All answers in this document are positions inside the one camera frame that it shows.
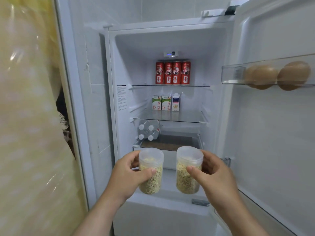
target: oats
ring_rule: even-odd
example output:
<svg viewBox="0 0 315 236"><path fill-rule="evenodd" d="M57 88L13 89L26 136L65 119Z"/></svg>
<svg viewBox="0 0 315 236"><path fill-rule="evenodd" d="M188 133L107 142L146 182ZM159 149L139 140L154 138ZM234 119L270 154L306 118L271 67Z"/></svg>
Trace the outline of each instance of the oats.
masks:
<svg viewBox="0 0 315 236"><path fill-rule="evenodd" d="M144 170L146 168L149 168L149 167L139 165L139 170ZM148 181L142 183L139 186L139 189L144 194L157 193L161 188L163 166L161 165L159 167L156 167L155 169L157 170L156 174L152 176Z"/></svg>
<svg viewBox="0 0 315 236"><path fill-rule="evenodd" d="M195 194L199 190L199 183L186 170L187 165L180 162L176 166L176 187L184 194Z"/></svg>

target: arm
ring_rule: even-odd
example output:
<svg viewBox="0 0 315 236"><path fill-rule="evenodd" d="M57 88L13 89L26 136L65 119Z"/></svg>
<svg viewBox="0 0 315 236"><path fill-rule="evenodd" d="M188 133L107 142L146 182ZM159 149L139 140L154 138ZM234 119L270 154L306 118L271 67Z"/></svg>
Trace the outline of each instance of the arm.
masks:
<svg viewBox="0 0 315 236"><path fill-rule="evenodd" d="M154 168L139 172L131 170L139 165L139 152L128 153L116 162L104 193L75 230L73 236L109 234L117 210L132 196L141 183L156 173Z"/></svg>
<svg viewBox="0 0 315 236"><path fill-rule="evenodd" d="M269 236L243 203L232 171L216 155L202 152L202 171L195 167L187 167L187 171L203 187L209 202L226 222L232 235Z"/></svg>

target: water bottle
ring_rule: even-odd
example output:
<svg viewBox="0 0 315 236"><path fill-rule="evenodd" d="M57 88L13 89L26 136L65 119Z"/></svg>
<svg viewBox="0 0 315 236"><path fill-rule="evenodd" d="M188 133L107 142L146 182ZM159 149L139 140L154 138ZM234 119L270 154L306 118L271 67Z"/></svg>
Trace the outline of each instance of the water bottle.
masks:
<svg viewBox="0 0 315 236"><path fill-rule="evenodd" d="M150 135L149 131L148 130L138 130L138 138L139 140L143 140L145 138L148 138L148 136Z"/></svg>
<svg viewBox="0 0 315 236"><path fill-rule="evenodd" d="M159 132L159 129L150 131L148 136L149 141L156 140L158 138Z"/></svg>
<svg viewBox="0 0 315 236"><path fill-rule="evenodd" d="M140 130L147 130L149 128L149 120L140 120L139 129Z"/></svg>
<svg viewBox="0 0 315 236"><path fill-rule="evenodd" d="M149 121L149 127L148 127L148 129L149 129L150 131L157 130L159 127L160 127L160 121L157 121L157 120L150 120L150 121Z"/></svg>

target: coca-cola can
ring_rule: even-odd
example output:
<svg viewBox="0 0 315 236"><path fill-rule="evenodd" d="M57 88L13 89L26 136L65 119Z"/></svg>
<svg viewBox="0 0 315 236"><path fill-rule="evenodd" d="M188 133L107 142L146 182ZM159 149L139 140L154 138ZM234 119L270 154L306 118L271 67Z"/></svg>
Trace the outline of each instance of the coca-cola can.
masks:
<svg viewBox="0 0 315 236"><path fill-rule="evenodd" d="M155 64L155 83L163 84L164 83L164 63L156 62Z"/></svg>
<svg viewBox="0 0 315 236"><path fill-rule="evenodd" d="M189 84L190 82L190 61L183 62L181 71L181 84Z"/></svg>
<svg viewBox="0 0 315 236"><path fill-rule="evenodd" d="M173 63L165 63L165 72L164 72L164 83L172 84L173 83Z"/></svg>
<svg viewBox="0 0 315 236"><path fill-rule="evenodd" d="M180 84L181 62L173 62L173 84Z"/></svg>

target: plastic curtain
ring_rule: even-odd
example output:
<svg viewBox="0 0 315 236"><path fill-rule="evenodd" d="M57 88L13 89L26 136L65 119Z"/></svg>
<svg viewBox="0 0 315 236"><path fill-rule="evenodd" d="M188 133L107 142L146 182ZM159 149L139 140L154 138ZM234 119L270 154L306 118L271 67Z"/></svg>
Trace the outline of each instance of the plastic curtain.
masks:
<svg viewBox="0 0 315 236"><path fill-rule="evenodd" d="M0 0L0 235L70 235L86 214L56 108L51 0Z"/></svg>

